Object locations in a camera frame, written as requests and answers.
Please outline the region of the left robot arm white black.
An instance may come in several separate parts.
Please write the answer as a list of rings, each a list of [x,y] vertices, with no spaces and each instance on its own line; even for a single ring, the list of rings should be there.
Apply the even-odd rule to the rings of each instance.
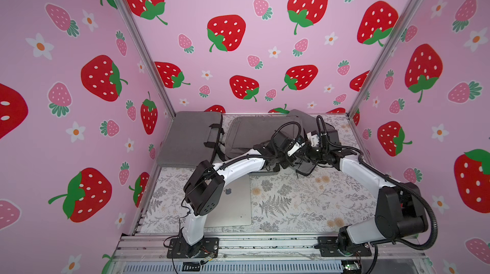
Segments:
[[[290,159],[304,146],[299,122],[287,122],[274,131],[271,138],[250,151],[222,163],[202,161],[183,188],[188,215],[181,237],[190,247],[204,238],[207,215],[218,205],[226,185],[241,177],[271,169],[274,173],[292,165]]]

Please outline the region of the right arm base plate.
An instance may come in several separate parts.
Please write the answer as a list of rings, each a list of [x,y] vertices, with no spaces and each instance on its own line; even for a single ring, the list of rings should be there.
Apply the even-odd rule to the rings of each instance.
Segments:
[[[314,248],[322,257],[370,257],[369,245],[353,244],[350,240],[339,239],[338,236],[321,236]]]

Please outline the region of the large grey backpack bag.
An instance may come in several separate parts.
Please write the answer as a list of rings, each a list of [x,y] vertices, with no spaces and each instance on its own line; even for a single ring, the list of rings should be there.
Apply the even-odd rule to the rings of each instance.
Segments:
[[[248,151],[254,150],[253,147],[259,143],[268,141],[275,130],[287,122],[299,122],[301,120],[296,116],[243,116],[236,118],[229,128],[225,141],[225,156],[228,159],[242,157]],[[296,127],[287,127],[283,132],[292,137],[293,130]],[[302,135],[306,142],[306,131],[302,128]],[[297,157],[296,165],[288,168],[293,169],[296,173],[303,176],[310,175],[316,167],[316,164],[305,155],[304,151]],[[265,174],[276,174],[280,171],[262,171]]]

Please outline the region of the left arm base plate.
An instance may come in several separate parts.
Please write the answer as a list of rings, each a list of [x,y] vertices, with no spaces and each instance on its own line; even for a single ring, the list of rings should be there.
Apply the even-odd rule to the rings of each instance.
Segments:
[[[219,251],[219,238],[204,237],[194,245],[189,245],[184,238],[173,238],[167,251],[169,259],[204,259],[214,257]]]

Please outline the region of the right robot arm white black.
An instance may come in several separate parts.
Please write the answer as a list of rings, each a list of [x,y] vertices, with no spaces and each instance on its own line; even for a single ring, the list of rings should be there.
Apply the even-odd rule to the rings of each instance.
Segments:
[[[305,154],[312,162],[329,164],[363,185],[374,198],[372,219],[339,230],[338,250],[351,254],[371,243],[402,243],[424,251],[436,243],[438,223],[434,211],[413,183],[402,183],[369,165],[361,150],[331,141],[326,132],[305,135]]]

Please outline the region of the grey laptop bag with handles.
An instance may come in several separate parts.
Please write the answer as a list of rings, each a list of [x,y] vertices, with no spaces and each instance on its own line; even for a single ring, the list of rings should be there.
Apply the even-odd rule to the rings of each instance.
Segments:
[[[224,134],[219,112],[181,111],[176,114],[157,157],[162,168],[194,168],[218,157],[225,161],[220,141]]]

